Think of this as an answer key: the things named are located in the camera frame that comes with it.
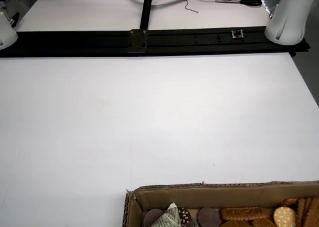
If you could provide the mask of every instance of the candy wrapper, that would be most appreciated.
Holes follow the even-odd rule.
[[[170,204],[167,211],[151,227],[181,227],[175,203]]]

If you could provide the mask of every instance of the white tabletop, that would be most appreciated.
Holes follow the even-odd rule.
[[[189,3],[197,21],[180,21],[178,5],[196,15],[183,3],[150,26],[224,26],[200,16],[215,5],[212,17],[264,12]],[[140,9],[39,0],[20,30],[136,28]],[[225,25],[267,20],[234,18]],[[120,226],[126,189],[143,185],[319,179],[319,109],[287,53],[0,59],[0,103],[1,227]]]
[[[38,0],[19,31],[131,30],[139,28],[144,0]],[[213,0],[154,0],[149,29],[266,25],[266,10]]]

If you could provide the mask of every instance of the floor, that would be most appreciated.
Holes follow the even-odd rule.
[[[36,0],[22,0],[16,1],[11,0],[8,5],[9,13],[15,13],[20,11],[21,14],[25,14],[29,7],[34,4]],[[279,0],[264,0],[265,6],[268,9],[274,7]],[[310,13],[307,31],[306,31],[306,40],[308,41],[311,49],[307,53],[297,53],[293,58],[296,63],[299,72],[301,73],[303,79],[305,80],[310,92],[312,93],[315,101],[319,104],[319,0],[316,1],[314,7]]]

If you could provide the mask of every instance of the black pole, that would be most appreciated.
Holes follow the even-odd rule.
[[[152,0],[144,0],[140,29],[148,29]]]

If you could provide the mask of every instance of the cardboard box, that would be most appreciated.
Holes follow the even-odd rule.
[[[187,184],[145,186],[128,192],[123,227],[141,227],[151,209],[165,210],[171,203],[187,208],[196,217],[203,207],[276,207],[287,198],[319,197],[319,181],[262,184]]]

